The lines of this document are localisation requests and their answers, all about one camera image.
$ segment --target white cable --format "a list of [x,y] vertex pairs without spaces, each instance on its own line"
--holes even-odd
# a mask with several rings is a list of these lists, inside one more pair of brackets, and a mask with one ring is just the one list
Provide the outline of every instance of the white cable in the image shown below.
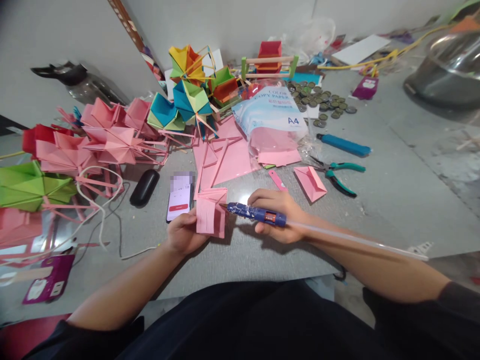
[[[35,255],[32,255],[32,256],[29,256],[29,257],[23,257],[23,258],[19,258],[20,261],[23,261],[23,260],[29,260],[29,259],[36,259],[36,258],[39,258],[39,257],[42,257],[46,254],[50,254],[50,253],[53,253],[55,250],[57,250],[58,248],[60,248],[62,245],[64,245],[65,243],[67,243],[68,241],[70,241],[71,239],[74,238],[74,236],[77,234],[77,232],[80,230],[80,228],[88,221],[90,220],[93,216],[95,216],[96,213],[98,213],[99,211],[101,211],[101,223],[100,223],[100,233],[98,234],[98,241],[100,243],[100,246],[105,250],[105,251],[108,251],[107,248],[105,247],[105,244],[102,240],[102,233],[104,231],[104,221],[105,221],[105,217],[106,217],[106,211],[105,211],[105,207],[113,200],[115,199],[115,197],[120,193],[120,191],[122,190],[122,187],[123,187],[123,184],[124,184],[124,180],[123,178],[117,174],[115,171],[112,171],[106,167],[103,167],[103,166],[89,166],[89,167],[86,167],[85,169],[83,169],[83,171],[78,175],[79,177],[81,177],[87,170],[89,169],[93,169],[93,168],[96,168],[96,169],[103,169],[103,170],[106,170],[116,176],[118,176],[118,182],[119,182],[119,186],[118,186],[118,189],[115,191],[115,193],[112,195],[112,197],[110,199],[107,200],[106,203],[103,204],[103,206],[100,206],[98,205],[96,202],[94,202],[92,199],[90,199],[89,197],[87,197],[81,190],[80,188],[80,183],[77,181],[76,182],[76,189],[78,191],[78,193],[80,194],[80,196],[82,196],[84,199],[86,199],[89,203],[92,203],[94,204],[97,209],[91,213],[84,221],[82,221],[80,223],[80,225],[78,225],[78,227],[75,229],[75,231],[70,235],[70,237],[68,237],[67,239],[65,239],[64,241],[62,241],[60,244],[58,244],[57,246],[55,246],[54,248],[51,248],[50,250],[47,250],[47,251],[44,251],[44,252],[40,252],[38,254],[35,254]],[[120,259],[122,260],[126,260],[126,259],[130,259],[130,258],[133,258],[137,255],[140,255],[148,250],[154,250],[156,249],[156,247],[148,247],[146,249],[143,249],[142,251],[139,251],[139,252],[136,252],[132,255],[128,255],[128,256],[120,256]],[[8,266],[10,264],[18,264],[19,262],[18,261],[9,261],[9,262],[5,262],[5,263],[0,263],[0,266]]]

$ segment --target wall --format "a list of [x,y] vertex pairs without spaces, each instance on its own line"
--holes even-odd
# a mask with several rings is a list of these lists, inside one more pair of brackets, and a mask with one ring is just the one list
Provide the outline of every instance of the wall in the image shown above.
[[0,114],[27,127],[50,124],[57,106],[83,106],[32,67],[82,62],[133,99],[160,86],[107,0],[8,0],[0,5]]
[[230,59],[258,55],[260,42],[289,23],[307,21],[315,0],[122,0],[163,70],[172,68],[169,48],[205,45]]
[[462,0],[123,0],[160,67],[171,69],[171,46],[221,49],[224,63],[258,54],[260,42],[297,22],[331,17],[336,34],[386,33],[423,26]]

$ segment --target black sleeve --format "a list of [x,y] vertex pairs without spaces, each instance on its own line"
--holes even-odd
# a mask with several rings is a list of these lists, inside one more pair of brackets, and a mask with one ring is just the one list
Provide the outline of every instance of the black sleeve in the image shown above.
[[450,282],[435,301],[400,304],[367,288],[375,330],[408,359],[480,359],[480,294]]
[[61,320],[24,359],[114,359],[143,331],[143,316],[115,331],[82,329]]

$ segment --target pliers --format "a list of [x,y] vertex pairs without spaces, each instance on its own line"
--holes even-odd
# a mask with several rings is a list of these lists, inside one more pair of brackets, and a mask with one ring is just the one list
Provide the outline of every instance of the pliers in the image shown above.
[[339,179],[334,174],[334,170],[341,170],[341,169],[350,169],[350,170],[355,170],[358,172],[365,172],[366,168],[363,166],[360,166],[355,163],[351,162],[332,162],[331,164],[325,164],[323,161],[318,160],[316,157],[311,156],[310,157],[318,164],[316,166],[313,166],[314,169],[324,172],[325,177],[330,180],[332,185],[337,189],[339,192],[341,192],[344,195],[347,195],[350,198],[355,199],[357,197],[357,194],[354,193],[352,190],[350,190],[348,187],[343,185]]

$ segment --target gray table surface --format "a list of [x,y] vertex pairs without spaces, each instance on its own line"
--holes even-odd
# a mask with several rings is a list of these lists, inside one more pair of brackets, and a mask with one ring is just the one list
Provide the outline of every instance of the gray table surface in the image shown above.
[[[455,151],[464,139],[460,129],[476,135],[478,113],[434,114],[410,100],[402,89],[403,80],[419,65],[423,46],[407,57],[405,69],[382,76],[371,101],[347,99],[358,108],[355,115],[329,119],[320,132],[370,146],[367,158],[358,158],[314,140],[318,156],[326,162],[354,162],[366,167],[365,173],[350,170],[337,176],[358,193],[351,199],[336,191],[323,174],[328,193],[309,204],[292,164],[276,172],[305,211],[339,226],[380,239],[401,249],[433,242],[430,257],[443,257],[480,250],[480,159],[470,150]],[[347,97],[361,77],[354,71],[329,71],[322,86]],[[148,205],[137,209],[129,204],[136,181],[145,168],[127,166],[127,191],[111,204],[114,210],[105,221],[103,240],[110,242],[108,253],[100,247],[80,250],[63,296],[53,304],[20,305],[29,284],[18,283],[2,289],[3,321],[37,318],[73,311],[95,289],[136,262],[120,260],[146,247],[156,246],[166,237],[166,214],[170,176],[174,172],[195,171],[193,153],[172,153],[160,171],[160,181]],[[267,170],[217,185],[228,188],[228,201],[245,202],[258,188],[276,190]],[[78,241],[96,242],[99,217],[78,233]],[[61,226],[57,241],[71,233],[71,223]],[[191,294],[207,286],[244,280],[283,281],[308,278],[337,271],[336,264],[306,244],[282,245],[257,236],[249,221],[230,216],[225,239],[212,239],[202,252],[190,258],[166,285],[160,299]]]

